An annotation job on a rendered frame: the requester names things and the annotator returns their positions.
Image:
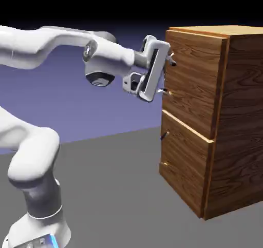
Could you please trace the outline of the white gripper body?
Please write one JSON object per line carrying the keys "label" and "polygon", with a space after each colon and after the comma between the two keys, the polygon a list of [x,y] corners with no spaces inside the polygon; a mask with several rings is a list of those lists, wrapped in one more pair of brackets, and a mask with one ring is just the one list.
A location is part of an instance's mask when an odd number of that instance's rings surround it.
{"label": "white gripper body", "polygon": [[152,35],[147,35],[145,40],[142,54],[148,62],[148,72],[141,78],[138,97],[146,102],[152,102],[171,46]]}

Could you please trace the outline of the large wooden cabinet door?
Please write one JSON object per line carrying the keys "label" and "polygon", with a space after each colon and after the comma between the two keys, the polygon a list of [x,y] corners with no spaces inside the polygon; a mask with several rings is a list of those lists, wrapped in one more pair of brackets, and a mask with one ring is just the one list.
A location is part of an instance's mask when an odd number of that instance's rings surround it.
{"label": "large wooden cabinet door", "polygon": [[228,37],[168,30],[175,66],[167,65],[163,108],[208,140],[215,137]]}

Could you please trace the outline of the small wooden cabinet door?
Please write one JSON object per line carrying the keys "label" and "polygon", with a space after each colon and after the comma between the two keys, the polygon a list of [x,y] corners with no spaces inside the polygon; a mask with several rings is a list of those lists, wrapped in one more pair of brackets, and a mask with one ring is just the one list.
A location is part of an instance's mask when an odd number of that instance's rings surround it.
{"label": "small wooden cabinet door", "polygon": [[159,172],[181,199],[199,217],[204,216],[208,171],[214,141],[204,137],[170,112],[162,111],[161,135],[164,160]]}

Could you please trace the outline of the wooden cabinet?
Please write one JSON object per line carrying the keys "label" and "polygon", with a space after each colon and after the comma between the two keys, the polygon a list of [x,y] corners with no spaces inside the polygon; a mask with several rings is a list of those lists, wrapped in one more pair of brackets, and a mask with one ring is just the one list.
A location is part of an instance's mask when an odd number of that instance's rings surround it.
{"label": "wooden cabinet", "polygon": [[225,35],[229,41],[202,219],[263,201],[263,27],[168,30]]}

